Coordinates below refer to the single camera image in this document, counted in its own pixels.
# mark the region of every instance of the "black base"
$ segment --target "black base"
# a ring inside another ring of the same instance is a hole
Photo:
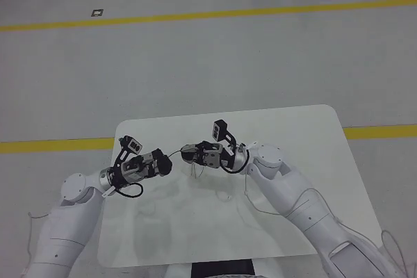
[[[191,278],[206,278],[216,275],[255,275],[251,259],[237,261],[209,261],[192,263]]]

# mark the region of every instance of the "black cable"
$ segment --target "black cable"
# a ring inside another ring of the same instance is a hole
[[[177,152],[180,152],[180,151],[181,151],[181,150],[180,150],[180,149],[178,149],[177,151],[172,152],[172,154],[168,155],[168,157],[171,157],[173,154],[175,154],[175,153],[177,153]]]
[[[128,194],[125,194],[125,193],[121,192],[119,189],[115,189],[114,191],[121,194],[124,197],[127,197],[127,198],[137,198],[137,197],[141,196],[142,193],[144,193],[144,187],[140,183],[131,183],[130,185],[132,186],[133,184],[140,187],[140,193],[137,194],[137,195],[128,195]]]
[[[239,168],[239,170],[236,170],[236,171],[230,171],[229,169],[227,169],[226,167],[224,167],[224,165],[222,164],[221,158],[220,158],[220,165],[221,165],[221,168],[222,168],[225,172],[227,172],[227,173],[229,173],[229,174],[238,174],[239,172],[243,171],[243,170],[244,170],[244,168],[245,168],[245,166],[249,163],[249,157],[250,157],[249,150],[248,150],[248,149],[246,149],[246,151],[247,151],[247,158],[245,159],[244,165],[243,165],[243,166],[241,166],[241,168]]]

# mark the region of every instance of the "black sticker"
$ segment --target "black sticker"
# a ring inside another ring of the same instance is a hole
[[[104,9],[92,10],[92,17],[101,17],[104,14]]]

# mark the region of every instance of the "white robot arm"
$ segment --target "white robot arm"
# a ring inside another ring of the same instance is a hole
[[[215,122],[213,137],[181,149],[184,161],[221,167],[232,174],[253,178],[275,210],[291,221],[310,241],[331,278],[406,278],[368,241],[345,230],[323,204],[319,194],[296,167],[288,164],[277,147],[258,143],[237,145],[223,120]]]
[[[42,226],[27,278],[68,277],[95,230],[104,198],[114,193],[138,197],[143,192],[139,181],[170,173],[172,162],[160,149],[125,161],[129,154],[139,154],[142,146],[129,136],[120,142],[122,151],[113,167],[90,176],[73,174],[66,179],[59,206],[51,210]],[[140,194],[122,193],[122,188],[132,184],[140,186]]]

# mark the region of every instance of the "white cable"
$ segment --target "white cable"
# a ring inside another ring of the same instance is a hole
[[[26,267],[23,269],[22,275],[20,275],[21,278],[25,276],[26,273],[28,272],[29,265],[31,264],[31,260],[33,258],[33,255],[31,254],[31,251],[29,249],[31,245],[31,235],[33,233],[33,219],[40,219],[40,218],[48,216],[48,214],[45,214],[42,216],[32,216],[31,213],[28,213],[28,216],[29,216],[29,237],[28,237],[28,244],[26,244],[26,252],[28,253],[28,263],[26,264]]]
[[[266,213],[266,214],[270,214],[270,215],[279,215],[279,216],[281,216],[281,214],[279,214],[279,213],[271,213],[271,212],[269,212],[269,211],[262,211],[261,209],[259,209],[259,208],[257,208],[256,206],[255,206],[255,204],[251,201],[251,199],[249,198],[249,194],[248,194],[248,191],[247,191],[247,173],[245,173],[245,178],[244,178],[244,184],[245,184],[245,187],[244,187],[244,195],[246,196],[246,198],[249,200],[249,202],[250,202],[250,204],[253,206],[253,208],[254,209],[256,209],[257,211],[259,211],[260,213]]]
[[[250,204],[254,207],[254,209],[256,209],[257,211],[259,211],[261,213],[267,213],[267,214],[270,214],[270,215],[280,215],[280,216],[282,216],[282,214],[280,214],[280,213],[271,213],[269,211],[262,211],[261,209],[258,209],[255,206],[255,204],[251,201],[251,199],[249,198],[249,195],[247,194],[247,173],[245,173],[245,181],[244,181],[244,184],[245,184],[244,195],[247,197],[247,199],[249,200]],[[316,190],[315,188],[307,188],[306,190],[304,190],[303,192],[301,192],[300,196],[298,196],[298,198],[295,201],[295,203],[293,204],[293,206],[288,210],[287,213],[284,214],[284,215],[286,215],[285,217],[287,217],[288,214],[293,211],[293,209],[296,207],[298,201],[301,199],[301,197],[303,196],[303,194],[306,193],[307,191],[315,191],[315,192],[317,192],[319,194],[319,196],[321,197],[321,199],[323,200],[323,202],[325,203],[325,205],[326,205],[327,209],[329,210],[329,212],[331,213],[332,217],[335,219],[335,221],[337,221],[337,223],[339,223],[341,226],[345,227],[346,229],[348,229],[350,231],[353,231],[354,233],[362,236],[367,241],[369,241],[372,245],[374,245],[375,249],[378,250],[378,247],[376,246],[376,244],[371,239],[369,239],[369,237],[367,237],[367,236],[363,235],[362,233],[360,233],[359,231],[356,231],[356,230],[354,230],[354,229],[346,226],[345,224],[343,224],[343,222],[340,220],[340,218],[336,217],[335,214],[332,212],[329,204],[326,202],[325,197],[320,193],[320,191]],[[400,252],[400,257],[402,258],[402,263],[403,263],[404,271],[400,267],[400,264],[393,258],[392,254],[389,252],[388,248],[386,248],[386,244],[384,242],[384,237],[383,237],[384,234],[388,234],[393,239],[395,245],[397,246],[398,251]],[[387,231],[387,230],[383,230],[382,231],[381,237],[382,237],[383,246],[384,246],[386,252],[388,253],[388,255],[391,257],[391,260],[398,267],[398,269],[400,269],[406,275],[406,277],[409,278],[409,273],[408,273],[408,270],[407,270],[407,267],[406,267],[406,263],[404,261],[403,252],[402,252],[402,249],[400,248],[400,245],[398,244],[398,241],[394,238],[394,236],[391,234],[391,232],[390,231]],[[412,277],[413,278],[416,278],[417,263],[414,262],[413,265],[414,265],[414,271],[413,271],[413,276]]]
[[[388,248],[386,247],[387,245],[386,245],[386,243],[384,242],[384,237],[383,237],[385,234],[388,234],[388,235],[392,238],[392,240],[394,241],[395,245],[397,246],[398,251],[399,251],[399,253],[400,253],[400,258],[402,258],[402,263],[403,263],[403,268],[404,268],[404,271],[403,271],[403,269],[400,267],[399,263],[398,263],[398,262],[394,259],[394,257],[392,256],[392,254],[389,252]],[[400,269],[401,271],[403,271],[403,273],[406,275],[406,277],[407,277],[407,278],[409,278],[409,273],[408,273],[408,269],[407,269],[407,267],[406,267],[406,263],[404,262],[404,256],[403,256],[402,249],[400,248],[400,245],[398,244],[397,239],[395,239],[395,238],[394,238],[394,236],[391,234],[391,232],[390,232],[390,231],[388,231],[388,230],[383,230],[383,231],[382,231],[382,243],[383,243],[384,249],[386,250],[386,253],[388,253],[388,255],[389,255],[389,257],[391,258],[391,260],[395,263],[395,265],[398,267],[398,269]],[[414,266],[414,271],[413,271],[413,276],[412,276],[412,277],[413,277],[413,278],[415,278],[415,277],[416,277],[416,268],[417,268],[417,263],[416,263],[416,262],[414,262],[414,263],[413,263],[413,266]]]

